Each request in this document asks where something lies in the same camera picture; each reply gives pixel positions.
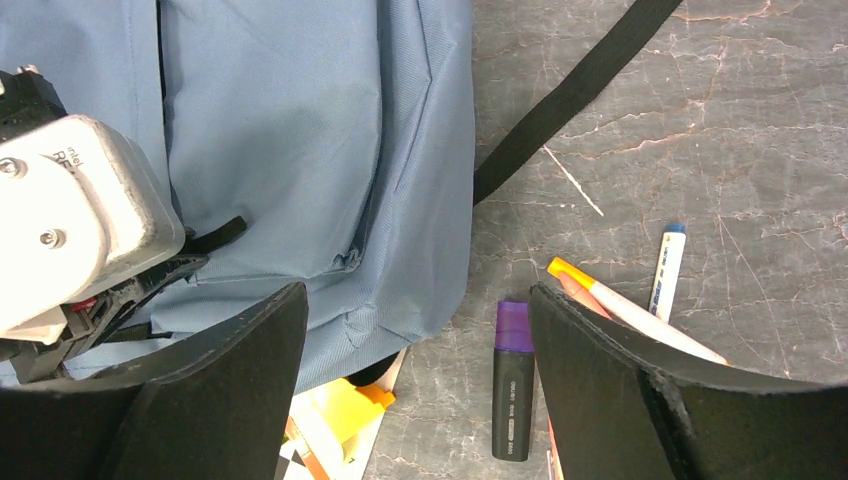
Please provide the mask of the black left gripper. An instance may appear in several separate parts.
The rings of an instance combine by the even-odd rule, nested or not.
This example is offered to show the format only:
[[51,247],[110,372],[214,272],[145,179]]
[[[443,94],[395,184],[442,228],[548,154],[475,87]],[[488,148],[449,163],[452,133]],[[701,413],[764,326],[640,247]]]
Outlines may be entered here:
[[[26,65],[2,74],[1,145],[70,115],[36,67]],[[235,217],[203,236],[183,227],[185,242],[174,256],[87,300],[61,305],[59,311],[67,324],[56,342],[1,336],[1,357],[12,365],[18,381],[27,384],[60,378],[67,373],[68,360],[101,344],[150,338],[152,328],[133,326],[131,317],[169,285],[194,275],[213,251],[237,239],[247,225],[243,218]]]

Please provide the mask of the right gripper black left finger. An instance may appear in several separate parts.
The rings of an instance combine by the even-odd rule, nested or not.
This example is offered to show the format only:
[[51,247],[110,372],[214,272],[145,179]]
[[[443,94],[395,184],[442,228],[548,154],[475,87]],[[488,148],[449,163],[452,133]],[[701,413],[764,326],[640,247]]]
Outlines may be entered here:
[[306,336],[306,287],[82,379],[1,392],[5,479],[271,479]]

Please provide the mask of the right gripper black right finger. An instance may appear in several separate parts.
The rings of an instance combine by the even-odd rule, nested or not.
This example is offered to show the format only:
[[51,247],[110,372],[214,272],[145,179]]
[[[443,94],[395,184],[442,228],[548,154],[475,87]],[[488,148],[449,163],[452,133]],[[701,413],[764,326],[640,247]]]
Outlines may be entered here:
[[568,479],[843,479],[847,389],[713,363],[529,292],[537,366]]

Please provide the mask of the blue grey backpack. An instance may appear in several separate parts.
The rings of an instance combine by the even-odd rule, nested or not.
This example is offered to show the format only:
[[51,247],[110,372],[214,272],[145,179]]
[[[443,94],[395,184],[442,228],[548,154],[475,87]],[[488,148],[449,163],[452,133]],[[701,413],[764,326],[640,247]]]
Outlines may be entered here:
[[634,3],[476,165],[468,1],[5,1],[1,66],[142,148],[183,222],[247,227],[136,315],[156,339],[73,359],[84,378],[292,282],[297,390],[437,335],[466,289],[472,207],[593,101],[675,10]]

